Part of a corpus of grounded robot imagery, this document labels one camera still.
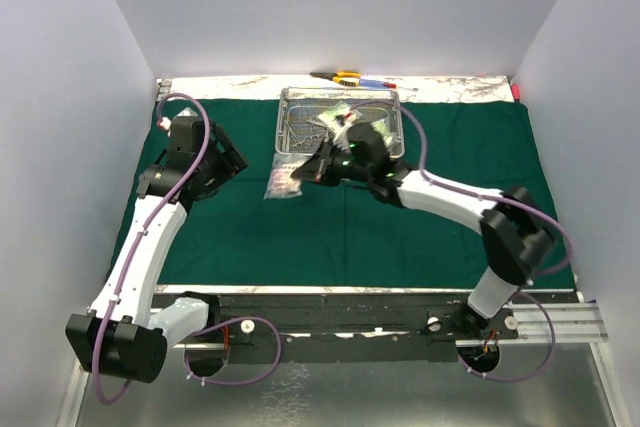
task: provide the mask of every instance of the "purple cable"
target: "purple cable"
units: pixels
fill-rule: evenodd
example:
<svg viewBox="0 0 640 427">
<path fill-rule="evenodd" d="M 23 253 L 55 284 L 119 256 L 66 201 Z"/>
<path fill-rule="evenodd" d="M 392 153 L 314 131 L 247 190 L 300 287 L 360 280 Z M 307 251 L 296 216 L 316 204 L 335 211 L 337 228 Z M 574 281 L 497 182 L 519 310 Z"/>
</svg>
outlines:
<svg viewBox="0 0 640 427">
<path fill-rule="evenodd" d="M 549 346 L 549 353 L 547 353 L 547 356 L 545 357 L 544 361 L 542 362 L 542 364 L 540 364 L 540 366 L 536 370 L 529 372 L 528 374 L 521 375 L 519 377 L 498 377 L 491 374 L 478 372 L 477 370 L 473 370 L 471 367 L 469 367 L 469 365 L 464 361 L 464 359 L 458 355 L 458 360 L 462 365 L 465 366 L 465 368 L 467 369 L 467 372 L 470 373 L 471 375 L 475 375 L 476 377 L 479 377 L 483 380 L 492 380 L 494 382 L 507 382 L 507 383 L 522 382 L 524 380 L 532 379 L 536 375 L 544 372 L 545 369 L 549 367 L 549 364 L 551 363 L 551 360 L 553 359 L 553 356 L 556 352 L 556 330 L 553 328 L 553 322 L 551 320 L 551 316 L 549 315 L 549 312 L 547 312 L 547 309 L 545 309 L 544 306 L 540 302 L 538 302 L 533 296 L 527 294 L 526 292 L 518 291 L 513 295 L 513 297 L 518 295 L 536 304 L 540 309 L 540 311 L 544 314 L 545 318 L 547 319 L 547 323 L 549 324 L 549 333 L 551 334 L 551 344 Z"/>
<path fill-rule="evenodd" d="M 549 267 L 548 269 L 545 269 L 543 271 L 541 271 L 537 277 L 545 277 L 547 275 L 552 275 L 555 274 L 557 272 L 560 272 L 562 269 L 564 269 L 565 267 L 567 267 L 569 265 L 569 263 L 571 262 L 571 259 L 573 258 L 573 252 L 575 250 L 573 242 L 571 241 L 571 238 L 569 237 L 569 233 L 567 232 L 567 230 L 560 225 L 560 223 L 555 220 L 553 217 L 551 217 L 550 215 L 545 214 L 544 212 L 536 209 L 535 207 L 531 207 L 530 205 L 527 204 L 523 204 L 522 202 L 518 202 L 517 200 L 513 200 L 513 199 L 508 199 L 506 197 L 501 197 L 501 196 L 493 196 L 493 195 L 478 195 L 477 192 L 474 192 L 472 190 L 467 190 L 465 188 L 462 187 L 458 187 L 456 185 L 450 185 L 447 184 L 446 182 L 441 182 L 437 179 L 433 179 L 429 176 L 429 173 L 426 170 L 426 162 L 427 162 L 427 150 L 428 150 L 428 144 L 427 144 L 427 134 L 424 131 L 424 128 L 422 127 L 422 125 L 420 124 L 420 121 L 418 119 L 416 119 L 416 117 L 411 113 L 411 111 L 409 111 L 407 108 L 403 107 L 402 104 L 400 104 L 400 102 L 392 102 L 390 100 L 366 100 L 364 102 L 360 102 L 356 105 L 354 105 L 354 108 L 358 108 L 362 105 L 367 105 L 367 104 L 380 104 L 380 103 L 384 103 L 384 104 L 388 104 L 388 105 L 392 105 L 392 106 L 398 106 L 400 107 L 400 111 L 411 121 L 411 123 L 413 124 L 413 126 L 416 128 L 416 130 L 418 131 L 418 136 L 420 137 L 420 157 L 418 160 L 418 169 L 420 169 L 420 175 L 422 175 L 422 177 L 429 182 L 432 185 L 436 185 L 438 187 L 442 187 L 444 189 L 450 190 L 452 192 L 456 192 L 458 194 L 462 194 L 462 195 L 467 195 L 469 197 L 474 197 L 476 199 L 479 200 L 490 200 L 492 202 L 501 202 L 503 204 L 507 204 L 507 205 L 511 205 L 513 207 L 517 207 L 521 210 L 524 210 L 525 212 L 535 215 L 536 217 L 538 217 L 539 219 L 541 219 L 543 222 L 546 222 L 547 224 L 551 225 L 553 228 L 555 228 L 556 230 L 558 230 L 558 232 L 560 232 L 560 234 L 564 237 L 565 239 L 565 244 L 567 247 L 567 255 L 565 256 L 565 258 L 559 262 L 558 264 Z"/>
<path fill-rule="evenodd" d="M 204 120 L 204 137 L 202 141 L 202 146 L 200 147 L 200 150 L 198 151 L 198 155 L 196 156 L 195 160 L 193 161 L 189 169 L 184 173 L 184 175 L 180 178 L 180 180 L 178 180 L 176 185 L 173 186 L 173 188 L 167 193 L 167 195 L 165 195 L 162 198 L 162 200 L 158 203 L 156 208 L 153 209 L 153 211 L 149 214 L 149 217 L 147 217 L 147 220 L 145 220 L 144 223 L 142 224 L 142 229 L 140 232 L 137 233 L 135 239 L 133 240 L 133 243 L 131 244 L 131 249 L 129 249 L 129 253 L 127 254 L 127 257 L 125 258 L 124 264 L 122 266 L 122 271 L 120 272 L 120 276 L 118 277 L 116 286 L 113 289 L 113 295 L 116 297 L 120 295 L 120 292 L 122 292 L 122 286 L 124 285 L 124 281 L 127 278 L 127 273 L 129 272 L 129 267 L 131 266 L 133 256 L 135 255 L 136 250 L 138 249 L 138 246 L 142 241 L 142 237 L 144 237 L 145 232 L 151 225 L 151 222 L 153 222 L 153 219 L 155 218 L 156 215 L 158 215 L 158 212 L 160 212 L 160 210 L 175 196 L 178 190 L 182 188 L 185 182 L 189 179 L 189 177 L 191 177 L 191 175 L 198 168 L 198 164 L 200 164 L 200 161 L 204 157 L 204 154 L 207 150 L 207 146 L 209 144 L 211 126 L 209 125 L 209 118 L 207 117 L 207 111 L 204 110 L 204 107 L 202 107 L 202 104 L 198 102 L 196 99 L 194 99 L 193 97 L 190 97 L 186 94 L 180 94 L 180 93 L 168 94 L 160 102 L 158 102 L 158 105 L 156 106 L 156 116 L 158 117 L 158 119 L 162 119 L 162 108 L 164 107 L 164 104 L 167 102 L 167 100 L 175 99 L 175 98 L 188 100 L 200 111 L 200 115 L 202 115 L 202 118 Z M 130 379 L 127 380 L 122 385 L 120 390 L 113 397 L 109 398 L 104 394 L 104 391 L 102 390 L 102 382 L 100 381 L 100 367 L 99 367 L 100 351 L 102 350 L 102 342 L 104 341 L 104 335 L 107 330 L 107 325 L 111 320 L 111 315 L 113 315 L 113 310 L 115 309 L 115 307 L 116 307 L 116 301 L 110 300 L 109 305 L 107 306 L 107 311 L 105 312 L 105 315 L 102 318 L 102 321 L 100 322 L 100 326 L 98 327 L 98 333 L 96 335 L 96 341 L 93 347 L 93 356 L 91 358 L 91 371 L 94 373 L 94 377 L 95 377 L 96 396 L 98 397 L 98 400 L 104 405 L 112 405 L 115 402 L 117 402 L 120 399 L 120 397 L 122 397 L 122 394 L 125 393 L 125 391 L 129 387 L 129 384 L 131 384 L 131 380 Z"/>
<path fill-rule="evenodd" d="M 199 332 L 195 332 L 193 335 L 208 334 L 209 332 L 213 332 L 214 330 L 221 329 L 223 327 L 226 327 L 227 325 L 236 324 L 238 322 L 243 322 L 245 320 L 254 320 L 257 322 L 262 322 L 263 324 L 266 324 L 273 332 L 273 335 L 275 335 L 276 356 L 275 356 L 275 359 L 273 360 L 273 363 L 269 366 L 269 368 L 266 371 L 264 371 L 262 374 L 258 375 L 257 377 L 254 377 L 248 380 L 216 380 L 216 379 L 211 379 L 206 377 L 198 377 L 191 370 L 191 366 L 189 365 L 189 357 L 185 352 L 184 367 L 185 369 L 187 369 L 187 372 L 189 373 L 189 377 L 187 378 L 193 377 L 194 379 L 207 384 L 239 387 L 243 385 L 255 384 L 256 382 L 260 382 L 261 380 L 266 379 L 268 376 L 270 376 L 273 373 L 273 371 L 276 370 L 276 367 L 278 367 L 278 363 L 280 362 L 280 357 L 282 355 L 282 340 L 280 339 L 280 334 L 278 333 L 278 329 L 276 329 L 276 326 L 273 325 L 271 322 L 269 322 L 267 319 L 263 319 L 262 317 L 237 317 L 235 319 L 225 320 L 224 322 L 220 322 L 219 324 L 216 324 L 212 327 L 207 327 L 206 329 L 203 329 Z"/>
</svg>

